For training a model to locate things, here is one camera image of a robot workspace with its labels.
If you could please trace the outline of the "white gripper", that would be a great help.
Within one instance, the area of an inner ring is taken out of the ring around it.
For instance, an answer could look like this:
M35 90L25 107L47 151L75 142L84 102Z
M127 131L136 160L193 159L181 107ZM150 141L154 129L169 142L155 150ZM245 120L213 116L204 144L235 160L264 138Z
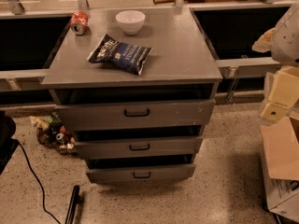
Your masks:
M265 53L271 50L274 28L269 29L254 42L253 51ZM269 103L262 103L260 119L277 123L284 118L299 100L299 68L286 66L274 74Z

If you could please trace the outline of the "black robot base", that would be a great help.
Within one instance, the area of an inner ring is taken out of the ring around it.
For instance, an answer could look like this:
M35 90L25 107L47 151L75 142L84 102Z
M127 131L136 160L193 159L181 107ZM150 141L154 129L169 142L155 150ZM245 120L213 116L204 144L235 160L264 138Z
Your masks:
M19 142L12 138L16 124L4 111L0 111L0 174L3 173Z

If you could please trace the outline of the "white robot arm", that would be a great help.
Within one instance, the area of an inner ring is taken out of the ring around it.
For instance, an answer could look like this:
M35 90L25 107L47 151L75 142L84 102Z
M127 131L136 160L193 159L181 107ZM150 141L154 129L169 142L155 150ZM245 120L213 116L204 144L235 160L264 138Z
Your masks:
M271 52L282 65L275 74L266 76L265 99L260 118L277 123L299 99L299 2L294 2L276 26L254 42L257 52Z

